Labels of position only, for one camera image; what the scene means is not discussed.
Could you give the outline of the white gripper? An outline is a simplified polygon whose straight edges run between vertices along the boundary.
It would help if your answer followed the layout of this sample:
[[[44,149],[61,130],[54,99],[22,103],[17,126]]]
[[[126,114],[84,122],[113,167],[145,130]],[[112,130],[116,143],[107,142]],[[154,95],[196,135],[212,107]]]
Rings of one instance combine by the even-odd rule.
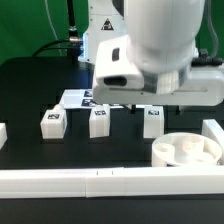
[[[224,72],[193,68],[145,75],[126,56],[128,36],[103,41],[97,51],[92,92],[99,104],[215,106],[224,100]]]

